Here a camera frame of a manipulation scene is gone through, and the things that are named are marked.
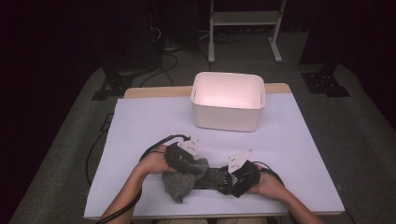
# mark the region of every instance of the white tag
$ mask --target white tag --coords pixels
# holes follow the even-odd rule
[[[192,156],[196,156],[198,155],[198,144],[199,139],[191,138],[191,140],[178,143],[177,145],[183,148],[186,152],[190,153]]]
[[[232,174],[233,172],[239,170],[245,162],[248,160],[250,155],[253,153],[253,150],[240,152],[238,154],[232,155],[228,157],[228,173]]]

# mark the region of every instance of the white rack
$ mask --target white rack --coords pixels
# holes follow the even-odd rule
[[[282,62],[279,50],[276,46],[276,38],[282,22],[283,11],[286,0],[282,0],[279,11],[239,11],[239,12],[215,12],[214,0],[210,3],[210,24],[209,24],[209,49],[208,60],[215,62],[215,44],[213,41],[214,26],[224,25],[274,25],[275,30],[272,37],[268,38],[271,50],[277,63]]]

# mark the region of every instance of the person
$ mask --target person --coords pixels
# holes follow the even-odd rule
[[[175,169],[169,167],[166,163],[164,157],[165,152],[166,146],[161,145],[155,148],[136,165],[118,195],[103,213],[102,218],[119,211],[126,204],[130,203],[138,194],[143,181],[148,175],[161,174],[163,172],[176,172]],[[259,194],[263,197],[280,201],[289,210],[298,223],[324,223],[270,174],[261,173],[259,183],[253,186],[248,193]],[[107,223],[130,223],[133,213],[134,207]]]

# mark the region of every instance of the table top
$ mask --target table top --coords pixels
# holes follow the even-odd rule
[[[207,158],[210,167],[226,165],[229,155],[253,149],[250,160],[270,165],[311,211],[319,215],[345,211],[289,86],[265,84],[265,91],[267,103],[258,129],[239,133],[196,127],[191,87],[129,89],[117,103],[84,217],[102,215],[146,148],[180,133],[201,140],[196,159]],[[286,209],[273,200],[248,194],[236,199],[210,189],[194,189],[183,203],[174,203],[164,192],[161,175],[147,177],[134,210],[134,218],[286,214]]]

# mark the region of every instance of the gray cloth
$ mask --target gray cloth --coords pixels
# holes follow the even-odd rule
[[[183,198],[190,194],[197,179],[203,177],[209,169],[207,159],[199,159],[189,166],[192,170],[199,171],[198,174],[191,173],[163,173],[165,191],[172,197],[175,203],[183,203]]]

